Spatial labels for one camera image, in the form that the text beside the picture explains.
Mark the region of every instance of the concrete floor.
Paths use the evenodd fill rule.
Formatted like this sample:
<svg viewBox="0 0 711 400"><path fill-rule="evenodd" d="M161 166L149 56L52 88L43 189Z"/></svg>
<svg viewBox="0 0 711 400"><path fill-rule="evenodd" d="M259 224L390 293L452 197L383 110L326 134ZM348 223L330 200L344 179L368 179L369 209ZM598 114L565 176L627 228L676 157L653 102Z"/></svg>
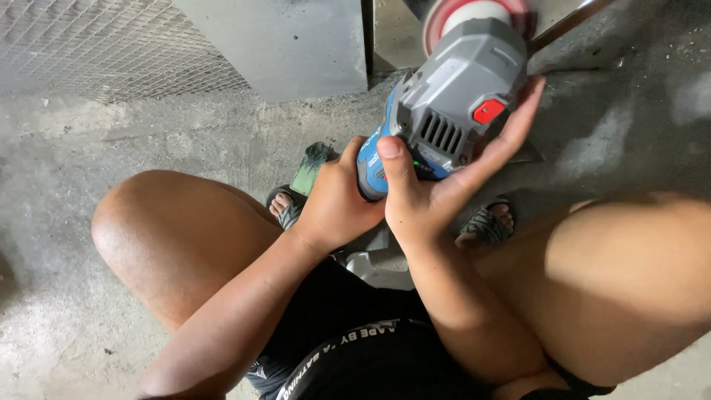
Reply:
<svg viewBox="0 0 711 400"><path fill-rule="evenodd" d="M711 196L711 10L703 1L621 0L544 50L551 75L532 141L477 199L523 189L525 220L610 191ZM98 105L51 90L0 97L0 399L118 400L167 334L105 267L96 203L146 169L175 169L257 199L288 182L316 140L342 149L382 118L390 77L364 95L267 105L253 92ZM711 400L711 337L610 399ZM247 385L233 399L252 399Z"/></svg>

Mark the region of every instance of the white object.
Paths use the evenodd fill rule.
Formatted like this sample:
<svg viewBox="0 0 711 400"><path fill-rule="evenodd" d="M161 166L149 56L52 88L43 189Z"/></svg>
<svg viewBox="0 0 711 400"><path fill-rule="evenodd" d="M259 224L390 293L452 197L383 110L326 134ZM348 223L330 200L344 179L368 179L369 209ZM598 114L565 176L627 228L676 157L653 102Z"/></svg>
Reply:
<svg viewBox="0 0 711 400"><path fill-rule="evenodd" d="M353 253L346 259L346 269L355 273L365 283L374 288L388 288L398 290L412 290L415 283L412 282L410 271L405 272L384 270L376 268L370 262L370 254Z"/></svg>
<svg viewBox="0 0 711 400"><path fill-rule="evenodd" d="M442 28L442 36L447 35L455 26L470 19L496 18L511 25L511 15L506 7L493 0L478 0L464 4L449 16Z"/></svg>

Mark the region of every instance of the metal mesh grate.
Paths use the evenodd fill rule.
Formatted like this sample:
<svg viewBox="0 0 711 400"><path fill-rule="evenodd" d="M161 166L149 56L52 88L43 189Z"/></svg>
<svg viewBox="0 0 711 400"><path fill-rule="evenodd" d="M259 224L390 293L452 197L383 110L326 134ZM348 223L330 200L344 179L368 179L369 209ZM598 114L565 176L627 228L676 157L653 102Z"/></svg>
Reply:
<svg viewBox="0 0 711 400"><path fill-rule="evenodd" d="M0 63L100 102L248 87L170 0L0 0Z"/></svg>

